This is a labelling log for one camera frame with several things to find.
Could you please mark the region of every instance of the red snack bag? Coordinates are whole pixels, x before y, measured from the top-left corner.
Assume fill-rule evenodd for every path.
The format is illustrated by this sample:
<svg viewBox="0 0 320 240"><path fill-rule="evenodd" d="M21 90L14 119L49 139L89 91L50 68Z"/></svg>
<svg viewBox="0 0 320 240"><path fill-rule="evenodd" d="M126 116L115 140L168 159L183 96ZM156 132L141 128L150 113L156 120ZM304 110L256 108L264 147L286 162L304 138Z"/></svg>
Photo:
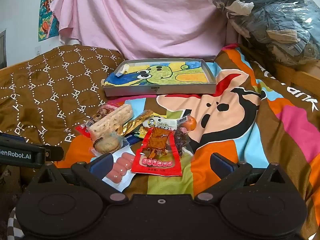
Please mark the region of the red snack bag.
<svg viewBox="0 0 320 240"><path fill-rule="evenodd" d="M165 177L182 176L173 132L159 127L150 128L136 152L131 171Z"/></svg>

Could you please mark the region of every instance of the bed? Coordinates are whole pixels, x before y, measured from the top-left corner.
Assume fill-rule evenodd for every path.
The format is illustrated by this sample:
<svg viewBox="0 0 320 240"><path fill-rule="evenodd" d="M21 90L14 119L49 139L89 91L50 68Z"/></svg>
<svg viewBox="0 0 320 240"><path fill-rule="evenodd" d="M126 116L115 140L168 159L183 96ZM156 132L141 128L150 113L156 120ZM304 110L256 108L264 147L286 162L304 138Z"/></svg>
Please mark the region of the bed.
<svg viewBox="0 0 320 240"><path fill-rule="evenodd" d="M94 158L89 152L92 141L79 135L75 127L107 100L130 103L135 116L145 109L168 118L191 114L198 123L190 133L195 154L181 160L183 176L136 175L124 190L126 195L187 193L194 196L220 180L210 168L212 152L233 162L247 161L258 168L278 162L308 207L302 236L308 239L317 232L319 106L317 97L292 84L319 95L318 78L282 65L275 66L273 77L263 61L243 46L233 44L224 47L214 61L207 60L217 80L214 94L106 98L101 79L122 61L122 55L114 50L67 45L1 70L0 130L23 136L28 142L61 146L65 156L55 164L67 168L74 162L90 162ZM133 152L138 147L133 145ZM11 193L3 196L7 198L7 212L15 206L21 186L28 184L36 172L2 167L1 179L6 183L0 184L0 190ZM0 214L4 214L0 220L5 221L7 215Z"/></svg>

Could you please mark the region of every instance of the pink curtain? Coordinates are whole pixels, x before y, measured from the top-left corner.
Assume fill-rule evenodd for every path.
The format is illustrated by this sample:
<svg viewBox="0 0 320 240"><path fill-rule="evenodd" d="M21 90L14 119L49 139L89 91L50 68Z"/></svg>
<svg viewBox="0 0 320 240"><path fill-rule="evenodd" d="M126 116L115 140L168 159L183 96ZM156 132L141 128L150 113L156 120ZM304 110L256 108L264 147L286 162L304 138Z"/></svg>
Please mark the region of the pink curtain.
<svg viewBox="0 0 320 240"><path fill-rule="evenodd" d="M51 9L61 36L127 59L210 57L237 42L209 0L54 0Z"/></svg>

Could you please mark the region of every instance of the plastic bag of clothes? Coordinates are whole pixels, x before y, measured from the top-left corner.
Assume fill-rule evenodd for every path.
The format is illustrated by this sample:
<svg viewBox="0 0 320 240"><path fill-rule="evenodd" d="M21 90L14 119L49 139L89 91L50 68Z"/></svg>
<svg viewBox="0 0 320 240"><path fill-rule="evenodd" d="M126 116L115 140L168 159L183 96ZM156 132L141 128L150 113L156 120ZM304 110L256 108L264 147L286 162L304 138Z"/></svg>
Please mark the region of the plastic bag of clothes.
<svg viewBox="0 0 320 240"><path fill-rule="evenodd" d="M320 59L320 9L312 0L212 0L252 46L284 65Z"/></svg>

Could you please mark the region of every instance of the food pile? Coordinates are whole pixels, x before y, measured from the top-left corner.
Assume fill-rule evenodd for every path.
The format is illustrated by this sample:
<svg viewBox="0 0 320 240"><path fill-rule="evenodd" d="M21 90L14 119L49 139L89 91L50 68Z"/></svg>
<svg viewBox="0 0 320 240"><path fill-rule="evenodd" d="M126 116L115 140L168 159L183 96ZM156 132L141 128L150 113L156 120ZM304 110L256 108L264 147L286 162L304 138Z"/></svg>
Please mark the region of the food pile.
<svg viewBox="0 0 320 240"><path fill-rule="evenodd" d="M145 110L134 118L130 104L106 103L76 130L92 139L95 156L113 154L114 168L104 181L118 188L114 184L124 182L128 186L135 173L182 176L180 158L193 154L188 132L195 128L196 120L190 115L167 119ZM130 145L141 140L134 155Z"/></svg>

